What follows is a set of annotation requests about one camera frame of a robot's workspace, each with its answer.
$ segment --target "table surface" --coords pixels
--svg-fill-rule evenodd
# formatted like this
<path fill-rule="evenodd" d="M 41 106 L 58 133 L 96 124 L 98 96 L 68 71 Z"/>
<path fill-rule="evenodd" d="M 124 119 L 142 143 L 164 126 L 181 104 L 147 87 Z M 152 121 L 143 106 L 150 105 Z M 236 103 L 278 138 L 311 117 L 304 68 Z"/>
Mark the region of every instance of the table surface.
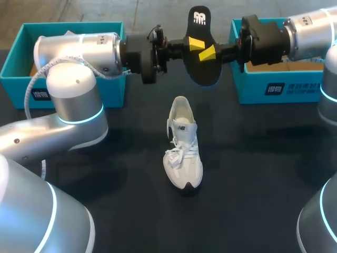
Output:
<path fill-rule="evenodd" d="M 94 252 L 300 252 L 298 215 L 337 164 L 337 134 L 316 104 L 239 105 L 228 65 L 207 89 L 180 60 L 168 70 L 153 85 L 127 78 L 125 106 L 106 109 L 104 141 L 47 159 L 47 181 L 91 212 Z M 171 187 L 162 161 L 178 95 L 191 104 L 204 167 L 189 198 Z M 2 87 L 0 105 L 0 125 L 25 118 Z M 39 173 L 39 164 L 28 168 Z"/>

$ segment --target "sneaker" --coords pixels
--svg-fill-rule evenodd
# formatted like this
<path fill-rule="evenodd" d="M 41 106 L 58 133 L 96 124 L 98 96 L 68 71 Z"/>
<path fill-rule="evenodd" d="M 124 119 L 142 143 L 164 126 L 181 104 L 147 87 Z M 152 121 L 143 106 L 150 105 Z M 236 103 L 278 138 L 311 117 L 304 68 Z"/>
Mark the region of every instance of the sneaker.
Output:
<path fill-rule="evenodd" d="M 199 157 L 197 125 L 188 100 L 175 98 L 167 120 L 167 137 L 172 130 L 174 148 L 167 150 L 163 159 L 168 178 L 175 187 L 194 191 L 201 183 L 203 168 Z"/>

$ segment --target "black insole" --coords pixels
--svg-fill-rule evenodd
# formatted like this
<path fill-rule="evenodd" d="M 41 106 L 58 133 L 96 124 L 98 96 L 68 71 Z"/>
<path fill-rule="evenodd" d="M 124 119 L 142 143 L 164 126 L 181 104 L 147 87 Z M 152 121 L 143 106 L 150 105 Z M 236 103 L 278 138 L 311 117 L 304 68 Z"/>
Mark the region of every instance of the black insole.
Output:
<path fill-rule="evenodd" d="M 186 37 L 192 37 L 205 42 L 205 49 L 215 43 L 211 34 L 211 12 L 205 6 L 195 6 L 189 12 Z M 183 52 L 186 70 L 192 80 L 202 86 L 215 84 L 222 70 L 221 60 L 200 62 L 200 51 Z"/>

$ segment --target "gray floor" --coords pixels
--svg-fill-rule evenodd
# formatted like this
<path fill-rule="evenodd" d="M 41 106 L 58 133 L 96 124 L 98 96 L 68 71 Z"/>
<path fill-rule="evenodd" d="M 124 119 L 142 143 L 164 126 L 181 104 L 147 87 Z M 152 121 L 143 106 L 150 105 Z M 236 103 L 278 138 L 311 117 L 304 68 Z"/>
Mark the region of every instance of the gray floor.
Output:
<path fill-rule="evenodd" d="M 205 5 L 212 34 L 227 40 L 231 19 L 247 14 L 280 17 L 336 5 L 336 0 L 0 0 L 0 48 L 10 48 L 22 23 L 123 21 L 127 33 L 161 24 L 169 39 L 186 31 L 189 9 Z"/>

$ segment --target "blue cardboard box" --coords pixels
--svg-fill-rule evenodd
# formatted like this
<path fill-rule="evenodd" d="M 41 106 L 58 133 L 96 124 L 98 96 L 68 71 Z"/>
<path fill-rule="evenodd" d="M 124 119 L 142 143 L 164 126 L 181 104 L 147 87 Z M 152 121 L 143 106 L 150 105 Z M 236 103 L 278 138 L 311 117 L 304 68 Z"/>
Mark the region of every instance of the blue cardboard box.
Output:
<path fill-rule="evenodd" d="M 261 18 L 276 21 L 282 27 L 285 18 Z M 241 19 L 233 20 L 229 42 L 239 38 Z M 240 72 L 237 62 L 231 63 L 240 104 L 318 102 L 323 78 L 321 59 L 253 66 L 246 63 Z"/>
<path fill-rule="evenodd" d="M 11 98 L 14 107 L 24 108 L 24 96 L 29 76 L 34 65 L 33 49 L 38 37 L 64 35 L 67 31 L 76 34 L 116 32 L 124 37 L 122 22 L 97 23 L 37 23 L 23 24 L 0 72 L 0 82 Z M 120 108 L 124 102 L 125 77 L 114 80 L 96 78 L 103 104 L 106 108 Z M 34 88 L 45 89 L 46 78 L 40 77 Z M 52 101 L 29 100 L 31 109 L 54 108 Z"/>

